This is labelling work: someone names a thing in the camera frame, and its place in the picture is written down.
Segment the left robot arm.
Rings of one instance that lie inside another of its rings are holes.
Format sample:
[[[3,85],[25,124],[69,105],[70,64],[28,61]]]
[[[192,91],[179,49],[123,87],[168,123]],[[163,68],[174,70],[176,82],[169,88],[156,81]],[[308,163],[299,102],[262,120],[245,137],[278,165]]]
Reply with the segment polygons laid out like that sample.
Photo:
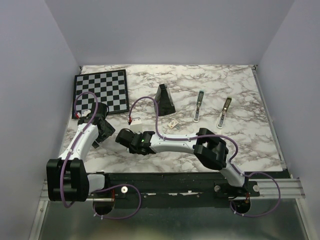
[[[91,147],[112,136],[115,129],[107,122],[109,108],[104,103],[93,103],[90,113],[77,122],[77,131],[67,149],[46,165],[48,197],[50,201],[84,202],[95,192],[104,198],[111,185],[101,173],[87,174],[84,160]]]

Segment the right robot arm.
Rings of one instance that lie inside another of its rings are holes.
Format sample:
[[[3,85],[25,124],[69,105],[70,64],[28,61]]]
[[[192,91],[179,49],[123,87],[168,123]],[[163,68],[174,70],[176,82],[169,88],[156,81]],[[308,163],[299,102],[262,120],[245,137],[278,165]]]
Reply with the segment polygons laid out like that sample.
[[[230,191],[241,196],[248,190],[246,177],[228,160],[228,137],[214,134],[206,128],[186,135],[160,135],[155,131],[134,133],[122,129],[115,142],[126,147],[131,154],[149,155],[163,152],[187,153],[196,156],[210,170],[219,171],[230,185]]]

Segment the small staple box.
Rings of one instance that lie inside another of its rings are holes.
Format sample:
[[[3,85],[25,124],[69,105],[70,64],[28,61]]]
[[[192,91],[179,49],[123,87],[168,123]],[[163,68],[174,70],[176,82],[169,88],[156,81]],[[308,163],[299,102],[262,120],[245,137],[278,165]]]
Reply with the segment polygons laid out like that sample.
[[[171,122],[168,123],[168,126],[172,129],[174,128],[179,122],[176,119],[173,119]]]

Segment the black white chessboard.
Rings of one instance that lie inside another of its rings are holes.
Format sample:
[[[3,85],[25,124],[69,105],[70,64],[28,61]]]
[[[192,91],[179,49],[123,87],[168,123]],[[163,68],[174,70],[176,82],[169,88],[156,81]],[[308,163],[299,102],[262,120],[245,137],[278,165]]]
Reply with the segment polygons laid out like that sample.
[[[83,114],[90,110],[95,102],[91,94],[80,96],[84,92],[94,93],[100,103],[108,106],[110,115],[129,111],[127,74],[124,69],[75,75],[72,119],[77,118],[76,112]]]

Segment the black wedge stand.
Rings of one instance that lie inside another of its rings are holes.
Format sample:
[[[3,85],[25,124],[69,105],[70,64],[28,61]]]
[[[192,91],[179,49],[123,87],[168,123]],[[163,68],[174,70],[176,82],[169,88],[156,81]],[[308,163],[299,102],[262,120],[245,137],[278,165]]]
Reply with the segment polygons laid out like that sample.
[[[171,92],[167,84],[162,83],[158,86],[154,99],[158,106],[159,117],[174,114],[176,112]]]

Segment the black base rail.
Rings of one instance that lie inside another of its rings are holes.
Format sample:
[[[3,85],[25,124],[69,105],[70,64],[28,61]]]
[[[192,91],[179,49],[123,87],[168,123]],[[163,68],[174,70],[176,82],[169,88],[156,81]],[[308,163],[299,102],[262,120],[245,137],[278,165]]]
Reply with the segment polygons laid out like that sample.
[[[114,191],[91,193],[87,200],[117,209],[227,208],[229,200],[259,197],[256,181],[232,187],[218,172],[105,173],[105,187]]]

